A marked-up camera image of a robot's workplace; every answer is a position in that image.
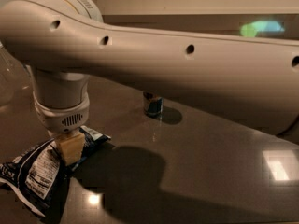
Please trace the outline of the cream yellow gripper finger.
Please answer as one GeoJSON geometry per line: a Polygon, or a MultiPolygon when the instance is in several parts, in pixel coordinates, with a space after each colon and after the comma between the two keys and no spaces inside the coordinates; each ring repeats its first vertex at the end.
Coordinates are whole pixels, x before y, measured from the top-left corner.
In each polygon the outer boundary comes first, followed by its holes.
{"type": "Polygon", "coordinates": [[[85,135],[79,130],[60,134],[55,138],[55,143],[66,166],[77,162],[81,158],[85,144],[85,135]]]}

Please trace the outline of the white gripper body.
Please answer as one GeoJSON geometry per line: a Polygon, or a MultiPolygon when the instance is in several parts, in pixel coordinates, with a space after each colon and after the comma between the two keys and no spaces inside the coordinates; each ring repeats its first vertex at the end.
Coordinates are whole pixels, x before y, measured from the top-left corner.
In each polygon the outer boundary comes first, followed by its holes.
{"type": "Polygon", "coordinates": [[[70,133],[89,117],[88,75],[31,68],[37,116],[51,136],[70,133]]]}

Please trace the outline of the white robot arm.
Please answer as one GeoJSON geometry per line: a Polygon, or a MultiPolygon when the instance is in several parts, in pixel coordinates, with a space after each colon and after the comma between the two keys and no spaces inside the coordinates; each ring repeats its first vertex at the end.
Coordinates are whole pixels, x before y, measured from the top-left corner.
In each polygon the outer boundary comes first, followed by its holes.
{"type": "Polygon", "coordinates": [[[105,24],[91,0],[13,0],[0,11],[4,48],[33,76],[51,133],[88,118],[99,76],[298,141],[299,44],[105,24]]]}

